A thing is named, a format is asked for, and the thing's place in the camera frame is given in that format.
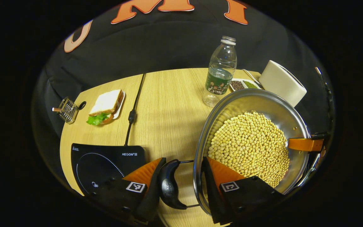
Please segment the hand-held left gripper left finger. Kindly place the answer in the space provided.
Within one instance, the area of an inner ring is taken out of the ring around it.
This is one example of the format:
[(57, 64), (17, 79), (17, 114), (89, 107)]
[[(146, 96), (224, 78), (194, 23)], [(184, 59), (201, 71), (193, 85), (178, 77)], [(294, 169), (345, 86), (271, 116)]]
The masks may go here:
[(155, 220), (159, 204), (157, 178), (166, 163), (161, 157), (125, 177), (107, 178), (85, 196), (97, 208), (122, 222), (143, 226)]

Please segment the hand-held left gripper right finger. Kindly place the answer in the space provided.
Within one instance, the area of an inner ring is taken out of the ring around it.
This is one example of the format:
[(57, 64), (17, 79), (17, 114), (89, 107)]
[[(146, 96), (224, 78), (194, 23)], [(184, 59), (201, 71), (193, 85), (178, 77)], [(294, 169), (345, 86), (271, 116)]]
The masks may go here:
[(258, 176), (244, 177), (209, 157), (203, 158), (206, 192), (214, 223), (228, 224), (266, 213), (284, 195)]

